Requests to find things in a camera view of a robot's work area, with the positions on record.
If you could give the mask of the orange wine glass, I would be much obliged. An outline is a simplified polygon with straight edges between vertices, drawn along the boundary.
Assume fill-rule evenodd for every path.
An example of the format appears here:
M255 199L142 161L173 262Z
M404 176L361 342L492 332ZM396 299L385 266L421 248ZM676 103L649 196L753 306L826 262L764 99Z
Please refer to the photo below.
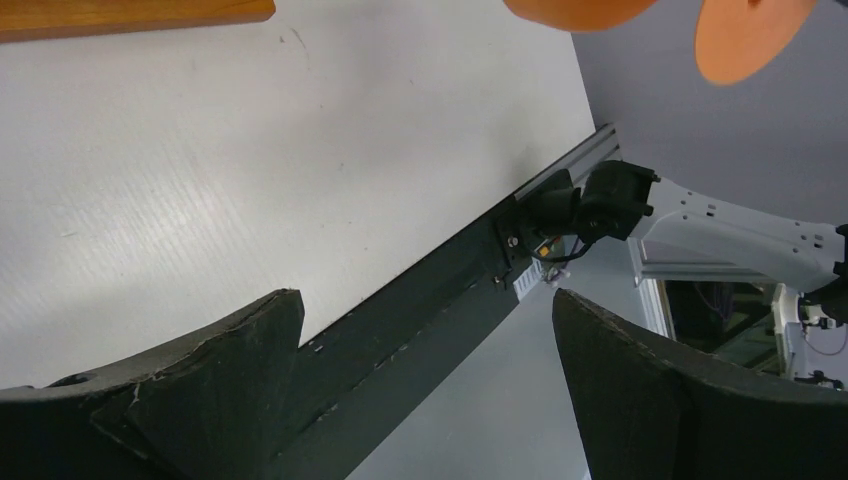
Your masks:
M608 30L635 19L651 0L507 1L516 16L570 33ZM694 31L695 64L708 82L739 83L768 65L817 6L808 0L703 1Z

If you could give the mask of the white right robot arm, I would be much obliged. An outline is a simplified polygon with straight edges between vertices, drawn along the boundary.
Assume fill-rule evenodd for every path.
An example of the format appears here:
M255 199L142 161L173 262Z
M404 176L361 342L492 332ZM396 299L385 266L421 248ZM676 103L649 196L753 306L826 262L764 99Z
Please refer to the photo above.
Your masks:
M620 160L583 186L539 188L519 204L520 225L541 238L576 236L583 256L598 240L630 238L689 250L753 270L800 293L829 318L847 319L847 227L810 223L720 201Z

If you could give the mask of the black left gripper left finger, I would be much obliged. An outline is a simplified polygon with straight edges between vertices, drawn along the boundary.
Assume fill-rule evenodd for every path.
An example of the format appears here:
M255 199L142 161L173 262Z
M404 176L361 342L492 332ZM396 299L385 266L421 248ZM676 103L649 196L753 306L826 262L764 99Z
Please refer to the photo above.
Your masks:
M193 332L1 393L5 479L260 479L284 418L304 306L276 290Z

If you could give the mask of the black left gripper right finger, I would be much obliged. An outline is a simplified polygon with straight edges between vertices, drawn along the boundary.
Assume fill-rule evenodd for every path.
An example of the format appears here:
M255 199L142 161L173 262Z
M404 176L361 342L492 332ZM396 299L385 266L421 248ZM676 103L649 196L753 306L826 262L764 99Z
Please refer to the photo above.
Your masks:
M595 479L843 479L844 392L761 374L561 289L552 324Z

